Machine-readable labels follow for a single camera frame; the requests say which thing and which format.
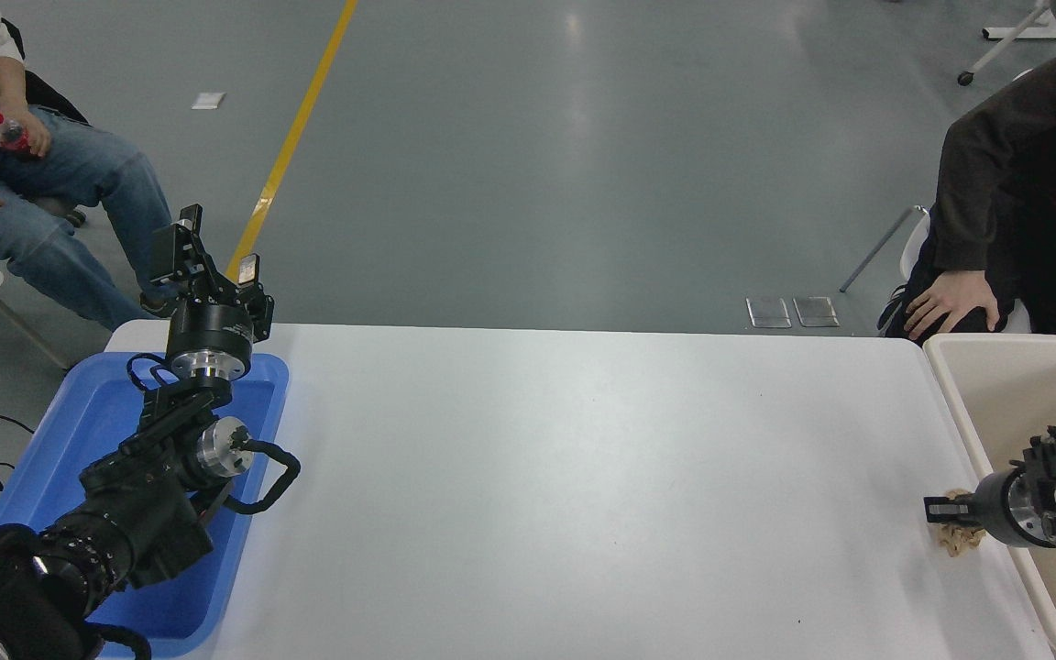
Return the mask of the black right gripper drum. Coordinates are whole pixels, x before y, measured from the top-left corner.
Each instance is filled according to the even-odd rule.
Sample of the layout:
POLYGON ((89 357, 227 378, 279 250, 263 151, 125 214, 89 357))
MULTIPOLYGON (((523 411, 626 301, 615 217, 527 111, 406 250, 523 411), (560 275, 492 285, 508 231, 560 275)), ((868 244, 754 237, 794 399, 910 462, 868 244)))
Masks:
POLYGON ((1008 546, 1016 546, 1016 522, 1008 502, 1011 485, 1015 480, 1015 469, 992 473, 977 485, 972 504, 972 521, 997 542, 1008 546))

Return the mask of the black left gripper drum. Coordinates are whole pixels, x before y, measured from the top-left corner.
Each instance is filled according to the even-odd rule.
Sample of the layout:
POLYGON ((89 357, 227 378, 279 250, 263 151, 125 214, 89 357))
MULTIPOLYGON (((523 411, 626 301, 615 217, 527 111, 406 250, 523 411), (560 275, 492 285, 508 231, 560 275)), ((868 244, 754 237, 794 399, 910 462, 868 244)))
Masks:
POLYGON ((171 315, 165 356, 210 351, 249 360, 253 342, 253 322, 242 306, 187 301, 171 315))

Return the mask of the seated person's left hand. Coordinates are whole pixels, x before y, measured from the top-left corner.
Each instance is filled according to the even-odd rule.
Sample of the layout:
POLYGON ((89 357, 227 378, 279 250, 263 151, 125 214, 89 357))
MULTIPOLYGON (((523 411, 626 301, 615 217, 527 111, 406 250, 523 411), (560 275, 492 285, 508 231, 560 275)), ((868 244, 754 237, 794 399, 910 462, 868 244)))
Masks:
POLYGON ((45 159, 50 153, 53 137, 48 126, 32 112, 29 103, 7 103, 0 101, 0 112, 22 126, 27 133, 29 153, 35 158, 45 159))

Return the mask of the bin-side person's right hand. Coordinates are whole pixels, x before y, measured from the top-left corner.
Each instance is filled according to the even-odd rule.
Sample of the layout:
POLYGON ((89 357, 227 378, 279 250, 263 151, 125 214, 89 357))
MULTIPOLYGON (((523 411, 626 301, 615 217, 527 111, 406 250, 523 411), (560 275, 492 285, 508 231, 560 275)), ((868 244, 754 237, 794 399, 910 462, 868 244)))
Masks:
POLYGON ((947 334, 972 312, 984 310, 985 329, 997 329, 1000 308, 984 270, 948 270, 919 293, 905 310, 904 331, 910 341, 928 333, 947 334))

